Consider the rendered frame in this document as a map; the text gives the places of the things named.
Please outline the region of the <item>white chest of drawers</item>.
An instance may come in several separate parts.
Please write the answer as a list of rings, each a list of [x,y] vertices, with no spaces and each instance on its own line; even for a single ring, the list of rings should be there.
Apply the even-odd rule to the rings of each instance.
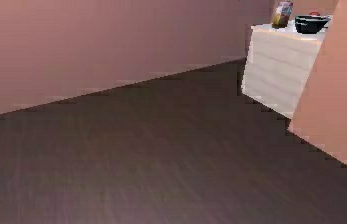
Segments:
[[[291,119],[314,65],[327,27],[316,34],[254,25],[242,81],[242,93]]]

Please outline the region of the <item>yellow and blue box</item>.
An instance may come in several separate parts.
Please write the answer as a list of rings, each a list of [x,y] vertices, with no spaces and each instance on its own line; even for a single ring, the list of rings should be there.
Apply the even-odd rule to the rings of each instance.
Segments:
[[[291,1],[279,2],[274,12],[272,27],[275,29],[286,28],[292,9],[293,3]]]

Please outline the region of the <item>black bowl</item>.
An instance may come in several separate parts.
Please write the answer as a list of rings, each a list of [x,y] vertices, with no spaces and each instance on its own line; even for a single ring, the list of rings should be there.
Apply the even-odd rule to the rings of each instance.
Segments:
[[[328,16],[300,15],[295,17],[295,28],[298,33],[316,34],[330,21]]]

